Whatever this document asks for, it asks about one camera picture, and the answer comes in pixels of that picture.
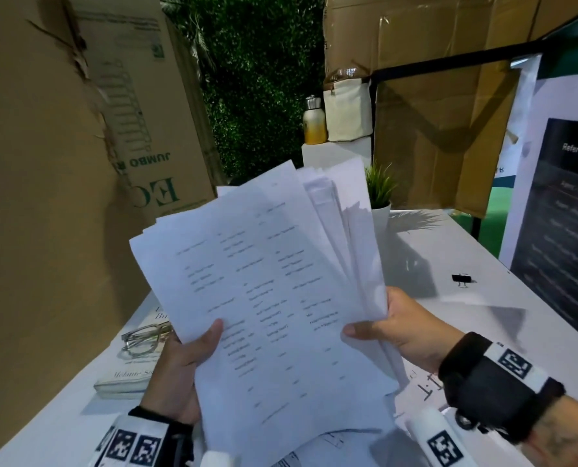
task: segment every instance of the potted plant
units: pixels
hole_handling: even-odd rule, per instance
[[[365,168],[369,201],[371,202],[371,212],[376,233],[385,229],[389,220],[391,192],[395,188],[395,182],[386,174],[387,169],[388,167],[382,170],[382,167],[376,164],[375,161],[371,167]]]

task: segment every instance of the artificial grass wall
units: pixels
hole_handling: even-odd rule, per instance
[[[305,98],[324,78],[324,0],[162,1],[198,56],[227,176],[301,166]]]

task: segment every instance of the black poster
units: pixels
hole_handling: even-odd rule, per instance
[[[578,121],[547,123],[511,271],[578,330]]]

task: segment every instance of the eyeglass frame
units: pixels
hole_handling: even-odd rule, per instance
[[[139,337],[132,337],[136,332],[143,331],[145,329],[152,329],[154,331],[149,331],[147,335]],[[137,328],[132,331],[126,332],[121,336],[122,341],[124,342],[125,346],[122,348],[123,351],[127,352],[131,357],[141,357],[142,355],[146,355],[147,353],[152,353],[157,349],[157,346],[160,344],[160,340],[162,338],[168,337],[168,335],[173,331],[172,324],[170,321],[164,321],[159,324],[148,324],[147,326],[143,326],[142,328]],[[148,349],[143,353],[132,353],[131,346],[134,342],[143,342],[150,339],[154,339],[153,347]]]

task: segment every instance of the green floor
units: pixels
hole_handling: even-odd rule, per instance
[[[481,222],[480,243],[496,258],[499,257],[501,250],[501,241],[503,241],[511,198],[511,188],[494,187],[488,200],[486,219]],[[471,232],[473,219],[470,215],[459,214],[453,219],[466,231]]]

